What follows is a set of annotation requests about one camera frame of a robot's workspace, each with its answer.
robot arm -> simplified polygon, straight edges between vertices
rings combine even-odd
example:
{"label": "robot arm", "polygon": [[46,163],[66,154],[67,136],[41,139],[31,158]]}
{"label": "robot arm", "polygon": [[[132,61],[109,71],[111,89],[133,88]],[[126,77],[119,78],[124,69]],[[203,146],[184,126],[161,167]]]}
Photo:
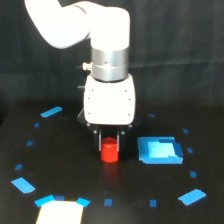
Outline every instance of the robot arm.
{"label": "robot arm", "polygon": [[130,124],[135,113],[135,90],[128,74],[129,13],[88,1],[61,7],[57,0],[25,0],[25,5],[51,46],[68,48],[90,38],[92,62],[86,64],[86,70],[91,74],[84,93],[87,122]]}

red block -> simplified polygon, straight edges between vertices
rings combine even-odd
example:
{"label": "red block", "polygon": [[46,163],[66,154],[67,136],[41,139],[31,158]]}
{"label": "red block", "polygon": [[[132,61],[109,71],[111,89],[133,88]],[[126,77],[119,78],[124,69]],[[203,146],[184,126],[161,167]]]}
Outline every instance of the red block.
{"label": "red block", "polygon": [[118,161],[117,139],[108,137],[102,140],[101,160],[107,163]]}

light blue square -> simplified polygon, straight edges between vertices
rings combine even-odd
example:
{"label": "light blue square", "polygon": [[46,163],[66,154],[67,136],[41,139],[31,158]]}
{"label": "light blue square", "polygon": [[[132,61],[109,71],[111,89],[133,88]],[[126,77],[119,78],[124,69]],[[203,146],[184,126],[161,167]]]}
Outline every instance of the light blue square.
{"label": "light blue square", "polygon": [[150,207],[153,207],[153,208],[156,208],[157,207],[156,200],[150,200]]}
{"label": "light blue square", "polygon": [[87,206],[89,205],[90,201],[88,201],[88,200],[86,200],[86,199],[83,199],[83,198],[79,198],[79,199],[77,200],[77,203],[78,203],[79,205],[82,205],[83,207],[87,207]]}
{"label": "light blue square", "polygon": [[150,158],[176,157],[172,143],[148,142]]}
{"label": "light blue square", "polygon": [[182,201],[185,205],[190,205],[201,198],[204,198],[206,194],[198,189],[195,189],[181,197],[178,198],[178,200]]}
{"label": "light blue square", "polygon": [[190,172],[191,177],[197,178],[197,173],[195,171]]}
{"label": "light blue square", "polygon": [[62,111],[62,108],[61,107],[55,107],[55,108],[53,108],[51,110],[48,110],[48,111],[42,113],[41,116],[42,117],[49,117],[49,116],[51,116],[53,114],[56,114],[56,113],[58,113],[60,111]]}
{"label": "light blue square", "polygon": [[11,181],[11,183],[17,187],[23,194],[31,193],[35,190],[35,188],[28,183],[25,179],[20,177],[19,179]]}
{"label": "light blue square", "polygon": [[187,148],[187,152],[188,153],[193,153],[193,149],[192,148]]}
{"label": "light blue square", "polygon": [[33,145],[33,141],[28,141],[28,142],[26,143],[26,145],[27,145],[27,146],[31,146],[31,145]]}
{"label": "light blue square", "polygon": [[104,206],[112,206],[112,199],[105,199]]}

black surface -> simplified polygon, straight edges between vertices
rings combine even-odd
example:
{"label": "black surface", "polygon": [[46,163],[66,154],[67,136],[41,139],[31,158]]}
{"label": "black surface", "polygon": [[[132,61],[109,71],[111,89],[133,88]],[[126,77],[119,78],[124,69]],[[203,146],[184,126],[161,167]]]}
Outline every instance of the black surface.
{"label": "black surface", "polygon": [[[54,106],[63,111],[41,118]],[[39,209],[34,201],[50,194],[90,200],[82,224],[224,223],[224,108],[138,105],[144,125],[130,133],[126,158],[114,164],[103,163],[94,151],[92,134],[76,119],[81,109],[71,103],[23,103],[6,118],[0,128],[0,223],[35,223]],[[141,136],[174,136],[183,149],[183,165],[139,162]],[[28,140],[33,146],[26,146]],[[188,154],[187,147],[194,153]],[[15,171],[19,163],[23,168]],[[197,179],[190,178],[190,171],[197,172]],[[11,184],[19,177],[36,190],[22,194]],[[207,197],[192,206],[177,200],[195,188]],[[112,207],[104,207],[105,198],[113,199]],[[150,199],[157,200],[157,208],[149,207]]]}

blue tape marker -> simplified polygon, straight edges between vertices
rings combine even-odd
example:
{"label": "blue tape marker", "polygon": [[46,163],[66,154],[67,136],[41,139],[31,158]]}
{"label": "blue tape marker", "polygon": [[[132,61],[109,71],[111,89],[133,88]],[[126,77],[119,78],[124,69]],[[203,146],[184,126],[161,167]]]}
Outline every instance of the blue tape marker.
{"label": "blue tape marker", "polygon": [[183,129],[183,132],[184,132],[185,134],[189,134],[189,130],[188,130],[188,129]]}
{"label": "blue tape marker", "polygon": [[51,110],[48,110],[48,111],[42,113],[41,116],[42,117],[49,117],[49,116],[51,116],[53,114],[56,114],[56,113],[58,113],[60,111],[62,111],[62,108],[61,107],[55,107],[55,108],[53,108]]}
{"label": "blue tape marker", "polygon": [[21,170],[22,166],[23,166],[22,164],[18,164],[18,165],[16,166],[15,170]]}
{"label": "blue tape marker", "polygon": [[180,143],[173,143],[173,147],[177,156],[184,156]]}
{"label": "blue tape marker", "polygon": [[197,178],[197,173],[195,171],[190,172],[191,177]]}
{"label": "blue tape marker", "polygon": [[187,148],[187,152],[188,153],[193,153],[193,149],[192,148]]}
{"label": "blue tape marker", "polygon": [[25,179],[20,177],[19,179],[11,181],[11,183],[16,186],[23,194],[31,193],[35,188],[29,184]]}
{"label": "blue tape marker", "polygon": [[156,202],[156,200],[150,200],[150,207],[151,207],[151,208],[156,208],[156,207],[157,207],[157,202]]}
{"label": "blue tape marker", "polygon": [[65,200],[65,196],[54,196],[54,199],[56,201],[64,201]]}
{"label": "blue tape marker", "polygon": [[34,127],[35,128],[39,128],[40,127],[40,123],[35,123]]}
{"label": "blue tape marker", "polygon": [[113,203],[112,199],[105,199],[104,206],[112,206],[112,203]]}
{"label": "blue tape marker", "polygon": [[46,204],[50,201],[55,201],[54,196],[53,195],[49,195],[47,197],[41,198],[39,200],[36,200],[34,203],[38,206],[41,207],[43,204]]}
{"label": "blue tape marker", "polygon": [[26,145],[27,145],[27,146],[31,146],[31,145],[33,145],[33,141],[28,141],[28,142],[26,143]]}
{"label": "blue tape marker", "polygon": [[82,205],[83,207],[86,207],[86,206],[89,205],[90,201],[88,201],[88,200],[86,200],[86,199],[83,199],[83,198],[79,198],[79,199],[77,200],[77,203],[78,203],[79,205]]}
{"label": "blue tape marker", "polygon": [[155,117],[155,114],[148,114],[149,117]]}
{"label": "blue tape marker", "polygon": [[201,198],[204,198],[206,194],[198,189],[195,189],[181,197],[178,198],[178,200],[182,201],[185,205],[190,205]]}

